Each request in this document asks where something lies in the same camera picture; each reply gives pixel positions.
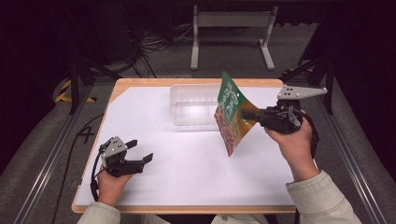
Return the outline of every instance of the plastic container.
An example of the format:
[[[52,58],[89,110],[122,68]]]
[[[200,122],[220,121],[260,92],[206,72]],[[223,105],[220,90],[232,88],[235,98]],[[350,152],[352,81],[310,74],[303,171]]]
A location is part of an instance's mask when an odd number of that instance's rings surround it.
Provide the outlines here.
[[[170,88],[170,112],[176,126],[216,125],[220,84],[182,84]]]

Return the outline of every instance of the person's hand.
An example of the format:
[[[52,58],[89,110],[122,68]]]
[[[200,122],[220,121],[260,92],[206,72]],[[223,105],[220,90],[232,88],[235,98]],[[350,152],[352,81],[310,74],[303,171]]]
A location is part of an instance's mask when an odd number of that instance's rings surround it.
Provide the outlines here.
[[[122,175],[114,177],[106,170],[98,175],[99,185],[99,203],[105,203],[115,207],[117,201],[120,199],[126,183],[131,179],[132,175]]]
[[[278,144],[288,162],[294,181],[303,181],[319,174],[311,156],[312,129],[303,119],[301,129],[295,133],[283,134],[264,128],[265,132]]]

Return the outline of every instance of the white metal stand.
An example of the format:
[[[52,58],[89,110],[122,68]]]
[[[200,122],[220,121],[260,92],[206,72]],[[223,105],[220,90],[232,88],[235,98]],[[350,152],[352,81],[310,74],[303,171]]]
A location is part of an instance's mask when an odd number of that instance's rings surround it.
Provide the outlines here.
[[[272,11],[260,12],[198,12],[198,6],[194,6],[191,70],[198,69],[199,38],[198,27],[265,27],[264,39],[259,39],[262,55],[268,70],[274,70],[275,66],[268,50],[268,41],[276,18],[277,7]]]

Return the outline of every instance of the snack bag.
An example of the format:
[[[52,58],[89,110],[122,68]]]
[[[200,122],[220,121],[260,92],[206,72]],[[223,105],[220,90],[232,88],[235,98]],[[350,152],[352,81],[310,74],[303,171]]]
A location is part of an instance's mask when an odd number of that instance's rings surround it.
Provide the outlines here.
[[[254,120],[242,118],[241,110],[243,109],[260,113],[260,109],[253,105],[233,80],[223,72],[215,119],[229,157],[242,138],[256,124]]]

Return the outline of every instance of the aluminum rail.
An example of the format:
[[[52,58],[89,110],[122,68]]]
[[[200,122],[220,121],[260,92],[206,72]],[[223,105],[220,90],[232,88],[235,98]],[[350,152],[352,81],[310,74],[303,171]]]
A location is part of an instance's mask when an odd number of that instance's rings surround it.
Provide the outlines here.
[[[92,88],[93,86],[84,86],[82,88],[82,93],[79,99],[80,104],[76,108],[75,113],[69,116],[64,127],[62,128],[62,131],[58,139],[56,140],[56,143],[52,148],[52,151],[49,154],[47,161],[45,162],[43,168],[38,174],[37,179],[35,180],[35,183],[33,184],[29,195],[26,197],[26,200],[23,206],[21,207],[20,212],[15,218],[14,224],[23,224],[29,221],[29,217],[32,215],[33,211],[35,210],[35,206],[37,205],[38,200],[41,197],[41,194],[43,193],[45,187],[47,186],[47,183],[50,180],[50,176],[52,175],[56,163],[61,158],[64,148],[64,142],[67,139],[67,136],[70,134],[70,131],[72,130],[78,118],[81,108],[84,106],[83,102],[85,99],[89,97]]]
[[[325,115],[329,127],[332,129],[332,133],[334,134],[336,143],[338,144],[339,153],[344,161],[344,164],[346,165],[347,170],[349,171],[349,175],[351,176],[359,195],[361,196],[361,200],[363,201],[370,219],[373,223],[386,224],[387,221],[385,220],[381,209],[375,201],[375,197],[370,191],[367,181],[358,164],[356,163],[353,154],[347,145],[347,141],[341,133],[341,129],[338,126],[337,121],[333,115],[329,115],[327,112],[323,96],[315,97],[315,99],[321,112]]]

